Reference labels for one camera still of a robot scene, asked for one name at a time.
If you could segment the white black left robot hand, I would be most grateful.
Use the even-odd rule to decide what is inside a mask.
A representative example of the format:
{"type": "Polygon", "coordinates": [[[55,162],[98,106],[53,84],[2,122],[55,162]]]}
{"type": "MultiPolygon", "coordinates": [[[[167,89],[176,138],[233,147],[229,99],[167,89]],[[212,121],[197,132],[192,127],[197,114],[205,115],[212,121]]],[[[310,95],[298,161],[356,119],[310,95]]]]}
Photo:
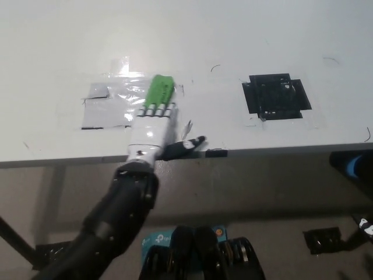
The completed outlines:
{"type": "Polygon", "coordinates": [[[157,160],[174,160],[191,154],[206,140],[205,136],[175,141],[177,107],[155,104],[141,107],[131,127],[128,158],[124,170],[129,172],[154,172],[157,160]]]}

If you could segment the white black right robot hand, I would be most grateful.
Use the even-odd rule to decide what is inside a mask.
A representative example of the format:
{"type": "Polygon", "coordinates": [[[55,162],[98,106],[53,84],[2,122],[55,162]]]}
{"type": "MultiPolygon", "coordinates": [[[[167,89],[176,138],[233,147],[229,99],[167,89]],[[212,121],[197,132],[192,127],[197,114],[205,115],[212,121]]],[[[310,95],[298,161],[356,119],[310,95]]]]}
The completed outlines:
{"type": "Polygon", "coordinates": [[[373,237],[373,225],[365,218],[361,218],[358,222],[359,229],[364,232],[369,238],[373,237]]]}

